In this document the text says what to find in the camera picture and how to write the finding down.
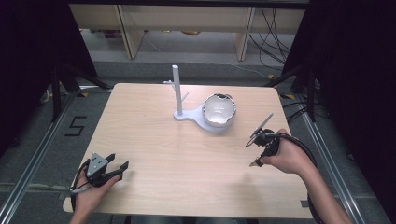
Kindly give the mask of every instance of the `black cable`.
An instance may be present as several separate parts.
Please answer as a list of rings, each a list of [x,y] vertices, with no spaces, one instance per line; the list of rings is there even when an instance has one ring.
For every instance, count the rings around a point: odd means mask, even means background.
[[[299,147],[305,154],[306,156],[309,158],[309,160],[312,161],[312,163],[315,165],[315,167],[318,167],[317,165],[317,160],[314,157],[314,154],[312,154],[311,150],[309,150],[309,148],[300,140],[298,140],[295,137],[292,137],[291,135],[287,134],[287,133],[265,133],[264,137],[271,137],[271,138],[284,138],[286,140],[291,141],[292,143],[294,143],[295,145],[297,145],[297,147]]]
[[[314,109],[314,111],[315,111],[315,110],[320,110],[320,109],[325,110],[326,108],[325,108],[325,107],[316,108],[316,109]],[[319,116],[319,117],[321,117],[321,118],[324,118],[324,119],[329,119],[329,118],[330,118],[329,113],[326,113],[326,115],[322,115],[322,114],[319,114],[319,113],[315,113],[315,115],[317,115],[317,116]]]
[[[113,217],[114,217],[114,215],[110,215],[110,220],[109,220],[109,222],[108,222],[108,223],[110,223],[110,224],[112,224],[112,223],[113,223]]]
[[[307,104],[307,103],[308,103],[307,101],[295,102],[295,103],[291,103],[291,104],[288,104],[288,105],[282,105],[282,108],[286,108],[286,107],[291,106],[291,105],[302,105],[302,104]]]
[[[266,44],[268,47],[270,47],[271,49],[278,49],[278,50],[279,50],[279,48],[270,45],[268,42],[265,42],[265,44]],[[288,50],[285,50],[285,49],[281,49],[281,50],[283,50],[283,51],[286,52],[286,53],[290,53]]]
[[[79,169],[77,171],[77,174],[76,174],[76,177],[75,177],[75,180],[74,180],[74,183],[73,183],[72,190],[77,189],[77,182],[78,182],[78,179],[79,179],[79,175],[81,174],[81,171],[84,169],[84,167],[87,166],[90,163],[90,161],[91,161],[90,159],[87,159],[84,163],[82,163],[81,167],[79,167]],[[70,199],[71,199],[72,208],[73,208],[73,211],[74,211],[75,208],[76,208],[76,195],[75,194],[71,194]]]
[[[279,58],[276,57],[273,53],[271,53],[270,51],[268,51],[268,50],[264,49],[262,46],[260,46],[260,45],[256,42],[256,40],[253,38],[253,36],[251,36],[251,35],[249,35],[249,36],[250,36],[250,39],[253,41],[253,43],[256,45],[256,47],[257,47],[260,51],[263,51],[264,53],[268,54],[268,56],[274,58],[274,59],[277,60],[279,63],[282,63],[282,64],[285,63],[284,61],[282,61],[282,59],[279,59]]]
[[[259,44],[253,39],[253,37],[252,37],[251,35],[249,35],[249,36],[250,36],[250,39],[253,41],[253,43],[256,45],[256,47],[259,49],[259,59],[260,59],[260,62],[262,63],[262,65],[264,65],[265,67],[271,68],[271,69],[275,69],[275,70],[278,70],[278,71],[282,71],[282,69],[279,69],[279,68],[275,68],[275,67],[266,65],[266,64],[262,61],[262,51],[264,51],[265,49],[262,49],[262,48],[259,46]]]
[[[306,110],[307,110],[307,107],[305,106],[305,107],[299,109],[298,111],[294,112],[292,115],[288,116],[286,118],[288,124],[290,124],[293,120],[297,119],[300,115],[302,115],[304,112],[306,112]]]
[[[272,37],[273,37],[273,39],[275,40],[275,42],[276,42],[276,44],[277,44],[277,47],[274,47],[274,46],[272,46],[272,45],[270,45],[270,44],[268,44],[268,43],[266,43],[266,44],[267,44],[268,46],[270,46],[271,48],[278,49],[278,50],[280,51],[280,54],[281,54],[282,57],[283,57],[283,60],[286,60],[286,56],[285,56],[285,54],[284,54],[284,51],[285,51],[285,50],[283,50],[283,49],[280,47],[279,44],[281,44],[282,46],[284,46],[286,49],[289,49],[289,48],[286,47],[286,46],[279,40],[279,38],[277,37],[277,29],[276,29],[276,9],[273,8],[273,20],[272,20],[272,22],[271,22],[271,25],[269,25],[269,22],[268,22],[268,20],[267,20],[267,18],[266,18],[266,16],[265,16],[265,13],[264,13],[264,10],[263,10],[263,9],[262,9],[262,15],[264,16],[265,22],[267,23],[268,30],[269,30],[269,32],[268,32],[268,34],[267,34],[267,37],[268,37],[269,34],[271,34]]]

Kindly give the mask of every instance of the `white stand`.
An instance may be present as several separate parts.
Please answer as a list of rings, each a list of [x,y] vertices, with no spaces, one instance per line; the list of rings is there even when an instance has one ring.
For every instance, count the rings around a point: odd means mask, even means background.
[[[181,99],[178,66],[172,65],[172,69],[173,69],[174,81],[173,82],[166,81],[164,83],[174,85],[174,89],[175,89],[175,93],[176,93],[176,102],[177,102],[177,110],[174,112],[174,118],[176,120],[180,120],[180,121],[192,120],[196,124],[198,124],[201,128],[203,128],[204,130],[209,131],[211,133],[225,132],[231,125],[229,125],[227,127],[219,128],[219,127],[213,127],[213,126],[209,125],[208,123],[206,123],[204,114],[202,111],[203,104],[198,105],[198,107],[196,107],[193,110],[183,110],[182,109],[181,102],[184,100],[185,97],[183,97],[183,99]]]

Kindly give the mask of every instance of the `wrist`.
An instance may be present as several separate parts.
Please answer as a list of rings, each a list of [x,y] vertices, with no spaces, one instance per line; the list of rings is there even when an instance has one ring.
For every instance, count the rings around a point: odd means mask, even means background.
[[[83,210],[76,210],[76,212],[73,214],[70,224],[83,224],[87,223],[88,217],[90,216],[91,213]]]
[[[304,166],[297,175],[303,180],[306,181],[310,178],[316,178],[319,175],[317,167],[314,164],[309,164]]]

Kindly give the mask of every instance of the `haptic device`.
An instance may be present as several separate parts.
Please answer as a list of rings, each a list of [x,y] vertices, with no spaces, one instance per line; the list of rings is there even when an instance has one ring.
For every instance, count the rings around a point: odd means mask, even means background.
[[[264,151],[260,155],[260,157],[256,158],[254,162],[250,164],[251,166],[260,166],[262,167],[264,163],[260,161],[262,157],[268,156],[275,156],[277,152],[279,151],[279,143],[280,143],[280,138],[287,139],[288,141],[291,141],[295,145],[297,145],[309,158],[309,160],[312,161],[312,163],[317,167],[317,162],[315,160],[314,155],[312,152],[309,150],[309,148],[304,145],[300,140],[298,140],[295,137],[292,137],[286,133],[274,133],[272,130],[269,129],[262,129],[264,125],[268,122],[268,120],[273,116],[273,113],[270,113],[268,118],[257,128],[253,134],[250,136],[250,140],[247,142],[246,147],[250,147],[253,143],[256,144],[259,147],[264,147]],[[314,218],[314,220],[318,224],[322,224],[323,221],[318,215],[318,212],[315,209],[315,206],[312,203],[311,198],[309,197],[309,194],[307,195],[307,200],[308,200],[308,205],[309,205],[309,210],[311,211],[311,214]]]
[[[120,167],[120,169],[106,173],[107,165],[114,161],[115,158],[116,154],[114,153],[107,156],[106,158],[101,157],[97,153],[92,153],[91,158],[82,163],[78,169],[74,184],[70,188],[73,211],[75,210],[76,205],[76,194],[81,193],[82,191],[91,187],[99,188],[103,186],[109,179],[117,175],[120,176],[119,181],[122,180],[123,172],[128,169],[129,161],[125,162]],[[83,169],[85,169],[85,177],[87,178],[87,182],[77,186],[79,175]]]

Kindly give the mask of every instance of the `metal rail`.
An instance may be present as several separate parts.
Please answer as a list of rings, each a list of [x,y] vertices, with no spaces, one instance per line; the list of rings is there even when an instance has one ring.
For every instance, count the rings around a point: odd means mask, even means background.
[[[75,93],[69,93],[65,101],[63,103],[64,109],[62,110],[59,117],[51,123],[49,126],[46,134],[44,135],[43,139],[41,140],[35,154],[33,155],[32,159],[30,159],[28,165],[26,166],[23,174],[21,175],[20,179],[18,180],[17,184],[15,185],[14,189],[8,195],[8,198],[5,203],[1,206],[0,211],[0,220],[2,224],[8,224],[9,221],[12,219],[15,211],[17,210],[25,191],[29,187],[29,183],[33,179],[35,172],[37,171],[39,165],[43,161],[52,140],[57,133],[60,124],[64,119],[64,115],[71,105],[73,99],[76,98]]]
[[[296,99],[300,102],[303,102],[304,99],[301,95],[296,95]],[[323,162],[329,172],[330,178],[334,183],[335,189],[339,194],[339,198],[343,203],[347,214],[351,218],[351,220],[356,224],[364,224],[366,223],[363,216],[361,215],[361,211],[356,203],[355,199],[352,196],[351,191],[347,187],[347,183],[345,182],[344,178],[342,177],[340,170],[338,169],[337,165],[332,158],[332,153],[327,148],[326,143],[324,142],[320,131],[318,130],[318,126],[315,122],[311,122],[310,118],[306,113],[303,113],[304,122],[308,131],[310,132],[312,138],[314,139],[315,145],[318,148],[318,152],[320,157],[323,159]]]

